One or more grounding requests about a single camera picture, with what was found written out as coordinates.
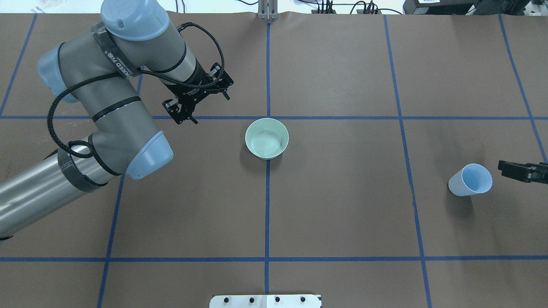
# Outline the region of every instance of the table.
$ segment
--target table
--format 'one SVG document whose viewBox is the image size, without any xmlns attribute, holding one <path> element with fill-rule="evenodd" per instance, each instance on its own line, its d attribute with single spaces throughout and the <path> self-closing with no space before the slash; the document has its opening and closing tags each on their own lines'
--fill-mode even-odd
<svg viewBox="0 0 548 308">
<path fill-rule="evenodd" d="M 0 181 L 54 148 L 39 57 L 98 20 L 1 16 Z M 133 80 L 173 161 L 2 243 L 0 306 L 207 307 L 213 295 L 262 293 L 321 294 L 325 307 L 545 306 L 546 186 L 496 167 L 546 162 L 548 56 L 538 50 L 548 19 L 192 21 L 218 38 L 232 99 L 209 97 L 198 125 L 178 126 L 161 107 L 164 86 Z M 184 37 L 204 66 L 217 61 L 203 34 Z M 80 104 L 58 110 L 62 140 L 94 131 Z M 261 117 L 289 130 L 272 161 L 244 144 Z M 493 188 L 455 197 L 447 180 L 471 162 L 490 170 Z"/>
</svg>

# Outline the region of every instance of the metal bracket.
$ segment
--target metal bracket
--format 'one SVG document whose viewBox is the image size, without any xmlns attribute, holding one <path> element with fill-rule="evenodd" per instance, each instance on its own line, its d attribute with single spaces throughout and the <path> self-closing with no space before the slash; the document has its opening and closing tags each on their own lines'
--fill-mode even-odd
<svg viewBox="0 0 548 308">
<path fill-rule="evenodd" d="M 210 73 L 205 76 L 206 79 L 204 82 L 210 83 L 210 82 L 213 82 L 214 78 L 218 79 L 220 69 L 221 69 L 221 65 L 219 63 L 215 63 L 211 67 Z M 217 93 L 221 93 L 226 98 L 226 100 L 230 100 L 230 96 L 228 95 L 226 91 L 228 90 L 229 86 L 233 84 L 234 84 L 234 80 L 232 80 L 229 74 L 225 71 L 222 74 L 222 78 L 219 81 L 217 81 L 216 84 L 214 84 L 213 86 L 207 89 L 198 90 L 198 89 L 188 88 L 185 86 L 168 85 L 168 88 L 169 87 L 180 87 L 180 88 L 176 88 L 174 90 L 175 91 L 174 93 L 176 93 L 175 99 L 165 100 L 162 103 L 162 106 L 164 106 L 164 109 L 168 112 L 168 114 L 177 124 L 181 124 L 185 120 L 191 120 L 192 122 L 194 122 L 194 124 L 198 124 L 198 121 L 192 116 L 192 113 L 194 112 L 194 109 L 196 108 L 196 104 L 201 102 L 209 94 L 217 94 Z"/>
<path fill-rule="evenodd" d="M 321 308 L 322 296 L 294 295 L 217 295 L 209 308 Z"/>
<path fill-rule="evenodd" d="M 278 0 L 259 0 L 259 19 L 278 19 Z"/>
</svg>

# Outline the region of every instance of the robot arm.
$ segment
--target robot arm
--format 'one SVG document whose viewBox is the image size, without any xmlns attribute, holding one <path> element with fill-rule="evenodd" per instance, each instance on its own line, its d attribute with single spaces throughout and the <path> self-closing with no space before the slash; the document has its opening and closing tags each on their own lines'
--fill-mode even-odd
<svg viewBox="0 0 548 308">
<path fill-rule="evenodd" d="M 175 96 L 163 105 L 177 124 L 197 123 L 192 113 L 209 94 L 229 98 L 233 81 L 224 72 L 222 53 L 222 65 L 206 73 L 179 34 L 194 24 L 177 29 L 156 0 L 105 0 L 101 19 L 38 63 L 46 86 L 55 95 L 73 89 L 64 100 L 80 101 L 98 130 L 68 147 L 57 139 L 56 155 L 0 185 L 0 240 L 118 175 L 141 179 L 171 161 L 167 139 L 129 78 L 141 73 L 160 78 Z M 50 118 L 54 111 L 52 106 Z M 53 125 L 49 129 L 55 136 Z"/>
</svg>

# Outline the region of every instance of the white label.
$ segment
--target white label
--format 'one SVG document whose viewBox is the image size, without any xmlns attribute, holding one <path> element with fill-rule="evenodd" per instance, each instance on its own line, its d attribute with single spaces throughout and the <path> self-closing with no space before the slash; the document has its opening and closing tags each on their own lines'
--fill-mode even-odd
<svg viewBox="0 0 548 308">
<path fill-rule="evenodd" d="M 428 12 L 428 9 L 429 8 L 416 8 L 413 14 L 426 14 L 426 12 Z"/>
</svg>

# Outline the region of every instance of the power strip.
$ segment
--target power strip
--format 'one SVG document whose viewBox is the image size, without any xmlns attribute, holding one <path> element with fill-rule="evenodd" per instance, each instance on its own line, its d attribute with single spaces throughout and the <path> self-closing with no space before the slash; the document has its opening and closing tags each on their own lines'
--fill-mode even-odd
<svg viewBox="0 0 548 308">
<path fill-rule="evenodd" d="M 356 10 L 356 11 L 358 12 L 358 14 L 363 14 L 363 11 L 365 11 L 365 10 Z M 377 14 L 378 14 L 378 15 L 382 15 L 383 13 L 382 13 L 381 10 L 378 10 L 378 11 L 377 11 Z"/>
<path fill-rule="evenodd" d="M 299 295 L 217 295 L 209 308 L 321 308 L 322 296 Z"/>
<path fill-rule="evenodd" d="M 327 13 L 322 13 L 322 10 L 312 10 L 312 14 L 327 14 Z"/>
</svg>

